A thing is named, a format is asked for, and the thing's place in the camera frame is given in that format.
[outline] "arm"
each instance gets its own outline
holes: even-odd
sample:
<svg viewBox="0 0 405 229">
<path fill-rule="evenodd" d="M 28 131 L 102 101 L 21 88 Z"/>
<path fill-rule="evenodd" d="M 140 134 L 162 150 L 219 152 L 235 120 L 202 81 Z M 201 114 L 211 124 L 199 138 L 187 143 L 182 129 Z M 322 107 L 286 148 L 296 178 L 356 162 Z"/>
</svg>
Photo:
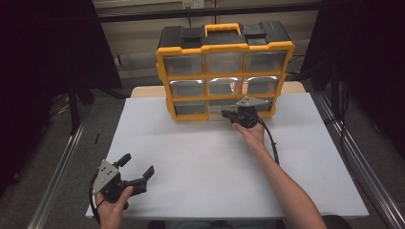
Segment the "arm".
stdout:
<svg viewBox="0 0 405 229">
<path fill-rule="evenodd" d="M 246 129 L 234 123 L 245 143 L 259 162 L 268 183 L 293 228 L 327 228 L 308 194 L 284 172 L 268 153 L 264 143 L 264 127 L 259 123 Z"/>
</svg>

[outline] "wall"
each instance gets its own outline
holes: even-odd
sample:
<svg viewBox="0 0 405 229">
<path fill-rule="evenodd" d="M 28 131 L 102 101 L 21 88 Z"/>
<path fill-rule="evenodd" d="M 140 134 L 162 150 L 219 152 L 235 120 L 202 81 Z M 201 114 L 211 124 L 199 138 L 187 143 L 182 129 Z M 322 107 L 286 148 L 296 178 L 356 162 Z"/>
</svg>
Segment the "wall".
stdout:
<svg viewBox="0 0 405 229">
<path fill-rule="evenodd" d="M 265 6 L 276 4 L 292 4 L 319 2 L 319 0 L 205 0 L 206 8 Z M 94 0 L 98 14 L 150 12 L 159 10 L 181 10 L 181 1 L 176 0 Z M 290 38 L 296 45 L 295 54 L 304 55 L 307 51 L 310 36 L 316 20 L 317 10 L 297 12 L 275 12 L 245 15 L 228 15 L 211 17 L 190 18 L 192 27 L 205 24 L 238 22 L 242 24 L 258 24 L 261 21 L 281 21 Z M 107 37 L 113 56 L 119 54 L 154 52 L 158 46 L 160 33 L 164 27 L 185 26 L 189 27 L 188 18 L 162 19 L 149 21 L 103 23 L 102 28 Z"/>
</svg>

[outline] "forearm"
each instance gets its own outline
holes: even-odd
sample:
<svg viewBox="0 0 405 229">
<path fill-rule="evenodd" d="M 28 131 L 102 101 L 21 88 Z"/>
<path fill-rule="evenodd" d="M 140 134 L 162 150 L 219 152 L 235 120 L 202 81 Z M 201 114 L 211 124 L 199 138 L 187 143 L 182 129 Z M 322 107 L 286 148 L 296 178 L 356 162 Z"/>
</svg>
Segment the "forearm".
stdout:
<svg viewBox="0 0 405 229">
<path fill-rule="evenodd" d="M 326 228 L 308 194 L 273 160 L 266 147 L 252 149 L 293 228 Z"/>
</svg>

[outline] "hand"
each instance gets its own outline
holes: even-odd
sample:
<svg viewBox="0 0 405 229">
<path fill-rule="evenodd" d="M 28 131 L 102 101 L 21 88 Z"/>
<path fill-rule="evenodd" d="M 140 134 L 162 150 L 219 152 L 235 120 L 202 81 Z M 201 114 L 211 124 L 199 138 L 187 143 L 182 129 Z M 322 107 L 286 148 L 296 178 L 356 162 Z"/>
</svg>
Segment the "hand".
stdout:
<svg viewBox="0 0 405 229">
<path fill-rule="evenodd" d="M 104 229 L 119 229 L 122 226 L 122 211 L 128 198 L 134 192 L 134 187 L 128 186 L 122 192 L 119 200 L 116 203 L 110 203 L 101 192 L 96 194 L 96 204 L 98 214 L 100 216 L 100 228 Z"/>
<path fill-rule="evenodd" d="M 265 128 L 260 123 L 257 123 L 252 128 L 245 128 L 238 123 L 233 123 L 232 127 L 241 133 L 245 143 L 253 151 L 257 152 L 258 150 L 265 148 Z"/>
</svg>

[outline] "yellow storage organizer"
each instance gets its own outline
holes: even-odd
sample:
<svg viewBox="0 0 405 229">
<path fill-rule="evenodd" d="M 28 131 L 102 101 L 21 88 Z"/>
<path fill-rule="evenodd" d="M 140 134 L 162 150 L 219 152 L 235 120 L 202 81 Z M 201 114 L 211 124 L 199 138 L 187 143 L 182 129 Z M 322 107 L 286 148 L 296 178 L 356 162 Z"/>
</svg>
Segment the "yellow storage organizer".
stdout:
<svg viewBox="0 0 405 229">
<path fill-rule="evenodd" d="M 157 68 L 167 110 L 175 120 L 218 119 L 250 96 L 266 101 L 261 115 L 274 115 L 294 48 L 277 21 L 166 27 Z"/>
</svg>

